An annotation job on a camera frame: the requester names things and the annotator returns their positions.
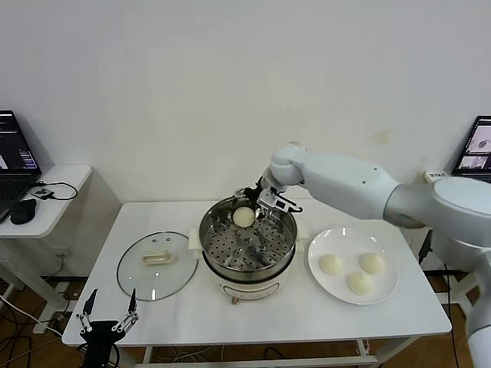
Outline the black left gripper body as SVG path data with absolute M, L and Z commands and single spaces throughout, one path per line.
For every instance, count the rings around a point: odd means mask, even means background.
M 116 320 L 99 320 L 81 331 L 85 355 L 81 367 L 119 367 L 120 351 L 117 342 L 126 336 Z

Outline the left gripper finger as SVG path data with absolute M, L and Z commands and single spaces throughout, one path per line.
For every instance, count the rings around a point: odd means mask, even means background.
M 81 325 L 81 330 L 80 330 L 81 334 L 89 333 L 92 331 L 91 313 L 94 308 L 96 296 L 97 296 L 97 289 L 94 289 L 90 297 L 84 302 L 82 312 L 76 314 L 76 318 L 78 319 Z
M 122 320 L 118 321 L 111 328 L 111 330 L 117 333 L 127 333 L 138 321 L 138 319 L 139 315 L 137 313 L 136 289 L 134 288 L 130 296 L 130 303 L 128 304 L 126 316 Z

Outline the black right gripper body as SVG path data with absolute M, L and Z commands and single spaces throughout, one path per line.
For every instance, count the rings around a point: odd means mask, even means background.
M 272 182 L 269 178 L 262 176 L 254 188 L 245 189 L 245 197 L 252 205 L 262 209 L 273 207 Z

